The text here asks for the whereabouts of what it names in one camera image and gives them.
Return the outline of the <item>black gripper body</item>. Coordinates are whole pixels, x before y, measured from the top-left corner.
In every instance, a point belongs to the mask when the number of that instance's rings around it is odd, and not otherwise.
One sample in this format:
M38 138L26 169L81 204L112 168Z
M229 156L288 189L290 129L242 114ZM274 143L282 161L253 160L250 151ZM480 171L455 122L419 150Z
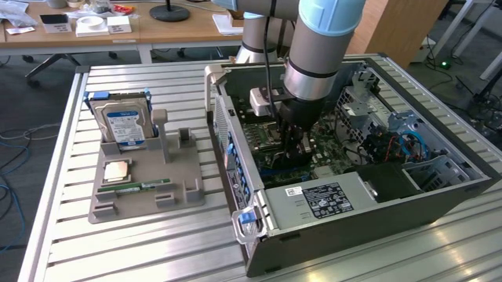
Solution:
M324 99L301 100L298 98L282 100L278 104L278 131L289 129L308 132L320 118Z

